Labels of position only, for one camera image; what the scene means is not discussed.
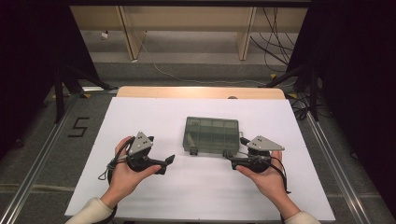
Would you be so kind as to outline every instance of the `wooden table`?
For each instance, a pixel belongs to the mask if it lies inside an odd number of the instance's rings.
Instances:
[[[217,87],[121,87],[118,97],[285,99],[280,89]]]

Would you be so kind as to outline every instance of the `white sleeve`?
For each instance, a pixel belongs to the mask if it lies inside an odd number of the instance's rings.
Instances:
[[[113,209],[107,207],[100,199],[90,199],[84,207],[72,218],[70,218],[66,224],[85,224],[93,223],[105,220],[110,217]]]
[[[299,212],[296,215],[289,217],[286,221],[286,224],[320,224],[316,218],[309,215],[306,212]]]

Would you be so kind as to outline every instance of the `hand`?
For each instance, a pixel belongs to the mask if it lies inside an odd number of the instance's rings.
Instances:
[[[271,156],[282,161],[282,153],[280,151],[273,151]],[[271,163],[279,170],[282,170],[282,165],[279,161],[271,159]],[[236,166],[236,170],[253,180],[259,191],[269,199],[274,196],[286,194],[285,188],[283,186],[282,176],[271,167],[259,174],[254,173],[247,167],[240,165]]]
[[[125,137],[116,146],[115,153],[125,144],[126,141],[132,137]],[[125,148],[122,150],[120,156],[125,155]],[[161,169],[160,165],[153,165],[141,172],[135,172],[129,168],[126,162],[118,163],[113,171],[110,186],[107,192],[102,196],[101,201],[109,208],[114,208],[119,201],[130,195],[137,187],[137,185],[146,177],[155,174]]]
[[[280,151],[273,151],[271,156],[282,161],[282,152]],[[282,170],[282,165],[278,160],[271,159],[271,163]],[[259,191],[276,206],[283,218],[288,219],[300,212],[300,209],[285,191],[282,176],[274,168],[269,167],[259,174],[241,165],[236,166],[236,170],[256,184]]]

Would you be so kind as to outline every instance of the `black cable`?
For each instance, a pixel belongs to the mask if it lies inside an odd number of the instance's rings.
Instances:
[[[279,46],[280,46],[279,48],[280,48],[280,52],[281,52],[282,55],[283,55],[283,58],[285,59],[285,61],[288,61],[288,62],[289,62],[290,57],[289,57],[289,55],[286,53],[285,48],[283,48],[282,43],[280,43],[279,34],[278,34],[278,31],[277,31],[277,22],[276,22],[276,18],[277,18],[277,7],[274,8],[274,36],[276,37],[277,43],[278,43]]]
[[[280,62],[282,62],[285,65],[288,65],[287,62],[283,61],[282,59],[280,59],[279,57],[277,57],[273,52],[269,51],[268,49],[265,49],[263,46],[261,46],[259,43],[257,43],[253,37],[250,37],[250,39],[257,45],[257,47],[259,47],[259,49],[264,50],[266,53],[268,53],[269,55],[273,56],[274,58],[278,59]]]
[[[270,41],[268,41],[267,39],[265,39],[265,37],[262,36],[262,33],[259,33],[259,35],[260,35],[260,37],[262,38],[262,40],[265,41],[266,43],[268,43],[269,45],[272,45],[272,46],[274,46],[274,47],[280,48],[279,45],[274,44],[274,43],[271,43]]]
[[[299,102],[303,103],[304,107],[295,106],[295,104],[297,104]],[[308,111],[309,111],[308,108],[309,108],[309,106],[304,101],[304,98],[302,98],[302,99],[294,99],[294,102],[291,104],[291,109],[293,110],[294,116],[296,117],[297,120],[306,119],[306,117],[308,115]]]
[[[112,171],[112,170],[114,170],[114,169],[116,168],[117,164],[122,163],[122,162],[125,162],[125,161],[119,161],[120,154],[121,154],[121,152],[122,152],[126,147],[128,147],[128,149],[126,149],[127,154],[128,154],[128,151],[129,151],[129,149],[131,148],[131,145],[132,145],[131,142],[133,142],[133,140],[134,140],[134,137],[133,137],[131,140],[126,141],[126,142],[120,147],[120,149],[119,149],[119,151],[117,152],[117,154],[116,154],[116,156],[114,157],[114,159],[111,160],[111,162],[106,166],[106,170],[105,170],[101,175],[98,176],[98,179],[100,179],[100,180],[106,180],[107,171]]]
[[[253,157],[253,158],[260,157],[260,156],[257,156],[257,155],[251,155],[251,154],[248,154],[248,153],[245,153],[245,152],[240,152],[240,151],[238,151],[238,153],[241,153],[241,154],[247,155],[248,157]],[[274,166],[271,162],[268,162],[268,161],[263,160],[263,159],[260,159],[260,161],[263,161],[266,165],[272,167],[274,170],[276,170],[280,174],[280,176],[282,177],[282,180],[283,180],[283,186],[285,188],[285,191],[289,194],[290,192],[288,191],[288,177],[286,175],[285,166],[283,165],[283,163],[282,163],[282,161],[280,159],[278,159],[276,157],[272,157],[272,156],[270,156],[270,158],[271,158],[271,160],[274,159],[274,160],[279,161],[280,166],[282,167],[281,168],[282,171],[279,168],[277,168],[276,166]]]
[[[285,33],[285,35],[286,35],[286,37],[288,38],[288,40],[290,41],[290,43],[291,43],[293,46],[295,46],[294,42],[293,42],[293,41],[291,41],[291,39],[290,39],[290,37],[289,37],[288,33]]]
[[[287,61],[286,57],[288,59],[290,59],[290,57],[286,53],[286,51],[284,50],[284,47],[282,46],[282,44],[280,43],[279,36],[278,36],[278,33],[277,33],[277,25],[276,25],[277,7],[274,8],[274,24],[273,25],[271,25],[270,19],[268,18],[267,13],[265,12],[265,8],[263,8],[262,11],[263,11],[264,16],[267,19],[268,24],[270,25],[270,28],[271,28],[271,34],[270,34],[269,42],[271,42],[271,37],[272,37],[272,35],[274,35],[274,37],[276,38],[277,43],[279,45],[280,52],[282,53],[282,56],[283,56],[284,60]]]

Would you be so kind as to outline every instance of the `cable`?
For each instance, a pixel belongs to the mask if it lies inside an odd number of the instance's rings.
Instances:
[[[106,170],[105,170],[101,175],[98,176],[98,179],[100,179],[100,180],[106,180],[106,179],[107,179],[107,176],[106,176],[107,171],[113,171],[113,170],[116,168],[117,164],[122,163],[122,162],[126,162],[126,161],[123,161],[123,160],[126,159],[126,158],[128,157],[127,155],[128,155],[129,149],[131,148],[131,142],[132,142],[132,140],[134,140],[134,137],[131,138],[131,140],[126,141],[126,142],[120,147],[120,149],[119,149],[119,151],[117,152],[117,154],[116,154],[116,156],[114,157],[114,159],[111,160],[111,162],[106,166]],[[126,147],[128,147],[128,148],[126,149],[127,155],[123,155],[123,156],[120,157],[121,152],[122,152]]]
[[[287,62],[283,61],[282,59],[280,59],[279,57],[277,57],[273,52],[269,51],[268,49],[265,49],[263,46],[261,46],[259,43],[257,43],[253,37],[250,37],[250,39],[257,45],[257,47],[259,47],[259,49],[264,50],[266,53],[268,53],[269,55],[273,56],[274,58],[278,59],[280,62],[282,62],[285,65],[288,65]]]
[[[291,39],[290,39],[290,37],[289,37],[288,33],[285,33],[285,36],[288,38],[288,40],[290,41],[290,43],[291,43],[293,46],[295,46],[294,42],[293,42],[293,41],[291,41]]]
[[[162,70],[160,70],[160,69],[157,67],[157,64],[156,64],[156,63],[154,63],[154,67],[155,67],[160,73],[162,73],[162,74],[164,74],[164,75],[167,75],[167,76],[172,77],[172,78],[174,78],[174,79],[176,79],[176,80],[185,81],[185,82],[195,82],[195,83],[201,83],[201,84],[214,84],[214,83],[237,84],[237,83],[244,83],[244,82],[254,82],[254,83],[257,83],[257,84],[260,84],[260,85],[265,85],[264,83],[259,82],[259,81],[255,81],[255,80],[243,80],[243,81],[231,82],[231,81],[199,81],[199,80],[193,80],[193,79],[184,79],[184,78],[175,77],[175,76],[172,75],[172,74],[163,72]]]
[[[272,46],[278,47],[278,48],[287,49],[287,50],[290,50],[290,51],[293,50],[293,49],[289,49],[289,48],[286,48],[286,47],[283,47],[283,46],[279,46],[278,44],[271,43],[270,41],[268,41],[267,39],[265,39],[264,36],[262,36],[262,33],[259,33],[259,35],[260,35],[260,37],[262,38],[262,40],[265,41],[266,43],[268,43],[269,45],[272,45]]]
[[[272,167],[274,170],[276,170],[276,171],[280,174],[280,176],[282,177],[283,185],[284,185],[285,191],[286,191],[288,194],[290,193],[290,192],[288,191],[288,184],[287,184],[287,179],[288,179],[288,177],[287,177],[287,175],[286,175],[286,169],[285,169],[285,166],[283,165],[283,163],[282,163],[282,161],[281,161],[280,159],[278,159],[278,158],[276,158],[276,157],[269,156],[269,158],[271,158],[271,160],[277,160],[277,161],[279,161],[282,170],[280,170],[279,168],[277,168],[276,166],[274,166],[271,162],[268,162],[268,161],[266,161],[266,160],[263,160],[263,159],[262,159],[263,156],[260,156],[260,155],[251,155],[251,154],[248,154],[248,153],[246,153],[246,152],[241,152],[241,151],[238,151],[237,153],[241,153],[241,154],[247,155],[247,156],[250,157],[250,158],[259,158],[260,161],[263,161],[266,165],[268,165],[269,167]]]
[[[295,104],[297,104],[298,102],[303,103],[304,107],[295,106]],[[302,99],[294,99],[294,102],[291,104],[291,109],[293,110],[294,116],[296,117],[297,120],[306,119],[308,111],[309,111],[308,110],[308,105],[304,101],[304,98],[302,98]]]
[[[283,58],[285,59],[285,61],[287,61],[286,58],[288,58],[288,60],[289,60],[290,57],[289,57],[289,55],[286,53],[286,51],[285,51],[284,47],[282,46],[282,44],[280,43],[279,36],[278,36],[278,33],[277,33],[277,23],[276,23],[277,7],[274,7],[274,24],[273,24],[273,25],[271,25],[271,22],[270,22],[270,20],[269,20],[269,18],[268,18],[268,15],[267,15],[267,13],[265,12],[265,8],[263,8],[262,11],[263,11],[264,16],[265,16],[265,18],[267,19],[268,24],[270,25],[270,28],[271,28],[271,34],[270,34],[270,38],[269,38],[269,40],[268,40],[268,42],[267,42],[267,47],[268,47],[268,43],[271,42],[271,37],[272,37],[272,35],[274,35],[274,37],[276,38],[277,43],[278,43],[278,45],[279,45],[280,52],[282,53]]]

